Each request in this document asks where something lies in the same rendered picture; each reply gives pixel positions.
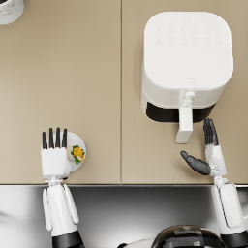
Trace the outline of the chicken roll with greens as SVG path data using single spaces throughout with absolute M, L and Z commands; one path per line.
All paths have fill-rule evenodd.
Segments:
M 84 161 L 85 151 L 78 145 L 74 145 L 68 148 L 69 160 L 79 164 Z

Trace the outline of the pale white air fryer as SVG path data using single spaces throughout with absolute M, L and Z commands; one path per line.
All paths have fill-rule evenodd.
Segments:
M 162 12 L 147 21 L 141 108 L 154 121 L 177 123 L 177 143 L 209 115 L 232 74 L 232 34 L 218 15 Z

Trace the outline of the small white round plate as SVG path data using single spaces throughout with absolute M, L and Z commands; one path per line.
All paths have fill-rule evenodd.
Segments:
M 78 135 L 72 132 L 68 132 L 67 133 L 67 153 L 68 153 L 68 148 L 74 145 L 80 146 L 85 151 L 85 157 L 86 157 L 86 146 L 83 140 Z M 79 164 L 76 164 L 75 162 L 72 162 L 70 160 L 69 162 L 71 163 L 72 171 L 75 171 L 82 165 L 84 161 Z

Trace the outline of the dark round robot body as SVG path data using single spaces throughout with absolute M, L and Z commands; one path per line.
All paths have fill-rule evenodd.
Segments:
M 155 238 L 122 243 L 117 248 L 227 248 L 214 232 L 191 225 L 163 229 Z

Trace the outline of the white marbled round pot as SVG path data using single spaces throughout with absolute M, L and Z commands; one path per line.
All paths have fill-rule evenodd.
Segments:
M 0 25 L 13 23 L 24 11 L 23 0 L 0 0 Z

